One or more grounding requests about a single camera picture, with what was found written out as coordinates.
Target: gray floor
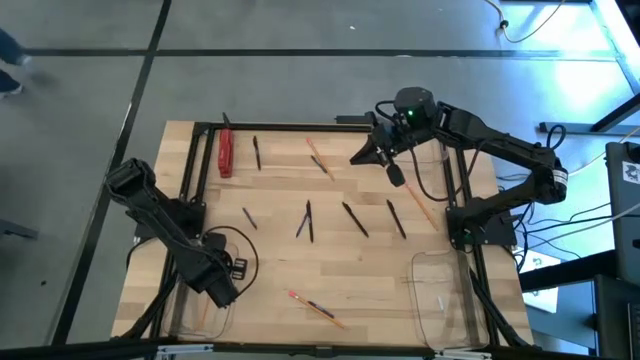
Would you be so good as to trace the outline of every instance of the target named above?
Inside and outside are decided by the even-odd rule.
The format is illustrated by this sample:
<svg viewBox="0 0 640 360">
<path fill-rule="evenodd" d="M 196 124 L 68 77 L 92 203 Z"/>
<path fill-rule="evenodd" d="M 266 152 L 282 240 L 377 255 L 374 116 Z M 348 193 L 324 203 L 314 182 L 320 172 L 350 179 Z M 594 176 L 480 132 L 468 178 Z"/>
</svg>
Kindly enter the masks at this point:
<svg viewBox="0 0 640 360">
<path fill-rule="evenodd" d="M 0 0 L 0 26 L 28 48 L 146 48 L 161 4 Z M 503 7 L 518 37 L 555 5 Z M 589 7 L 566 5 L 556 16 L 530 40 L 512 45 L 495 37 L 497 14 L 481 0 L 174 1 L 162 49 L 558 50 L 571 59 L 157 57 L 125 158 L 153 163 L 167 120 L 220 121 L 226 111 L 235 121 L 328 123 L 416 85 L 489 126 L 544 141 L 538 122 L 594 122 L 633 95 L 613 58 L 584 53 L 615 50 Z M 142 60 L 37 57 L 35 78 L 9 69 L 27 91 L 0 102 L 0 218 L 37 228 L 41 236 L 0 241 L 0 348 L 48 341 Z M 558 154 L 572 170 L 617 140 L 570 136 Z M 522 171 L 499 160 L 495 165 L 502 175 Z M 536 218 L 568 218 L 607 202 L 606 181 L 603 164 L 594 165 L 571 178 L 567 201 L 539 206 Z M 121 207 L 110 207 L 72 342 L 108 338 L 133 227 Z M 611 228 L 556 245 L 580 255 L 610 249 Z M 539 250 L 571 258 L 547 246 Z"/>
</svg>

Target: pencil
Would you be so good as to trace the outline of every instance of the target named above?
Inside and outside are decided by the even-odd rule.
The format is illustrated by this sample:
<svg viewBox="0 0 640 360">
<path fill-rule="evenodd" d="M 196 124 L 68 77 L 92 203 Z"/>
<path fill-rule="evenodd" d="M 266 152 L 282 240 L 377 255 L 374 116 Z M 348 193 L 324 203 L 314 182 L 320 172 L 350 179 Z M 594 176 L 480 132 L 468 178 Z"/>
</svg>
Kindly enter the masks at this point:
<svg viewBox="0 0 640 360">
<path fill-rule="evenodd" d="M 344 326 L 340 321 L 336 320 L 335 317 L 331 317 L 329 315 L 327 315 L 327 313 L 321 311 L 320 309 L 318 309 L 317 307 L 311 305 L 307 300 L 305 300 L 304 298 L 298 296 L 298 294 L 296 294 L 294 291 L 289 291 L 289 296 L 291 296 L 292 298 L 300 301 L 301 303 L 303 303 L 304 305 L 306 305 L 307 307 L 311 308 L 313 311 L 317 312 L 318 314 L 322 315 L 322 317 L 324 317 L 325 319 L 331 321 L 332 323 L 334 323 L 336 326 L 342 328 L 342 329 L 346 329 L 347 327 Z"/>
<path fill-rule="evenodd" d="M 418 206 L 420 207 L 424 215 L 427 217 L 431 225 L 433 225 L 433 228 L 436 229 L 436 231 L 440 231 L 440 229 L 438 228 L 438 225 L 436 224 L 435 219 L 433 218 L 433 216 L 431 216 L 431 213 L 429 213 L 429 210 L 427 210 L 427 208 L 424 206 L 422 201 L 420 201 L 420 198 L 418 198 L 418 195 L 416 195 L 416 193 L 413 192 L 413 189 L 411 188 L 411 186 L 409 186 L 409 184 L 407 183 L 405 183 L 404 185 L 407 187 L 407 190 L 409 190 L 411 197 L 413 197 L 413 199 L 418 203 Z"/>
<path fill-rule="evenodd" d="M 327 175 L 329 175 L 329 177 L 331 178 L 331 181 L 336 181 L 336 178 L 333 177 L 333 173 L 331 172 L 327 164 L 324 162 L 324 160 L 322 160 L 322 157 L 320 157 L 318 150 L 316 150 L 316 147 L 313 145 L 313 142 L 311 142 L 310 138 L 307 138 L 307 144 L 309 144 L 309 147 L 311 147 L 311 150 L 313 151 L 313 153 L 316 154 L 316 159 L 320 161 L 320 164 L 322 164 L 322 167 L 324 167 L 324 169 L 327 170 Z"/>
</svg>

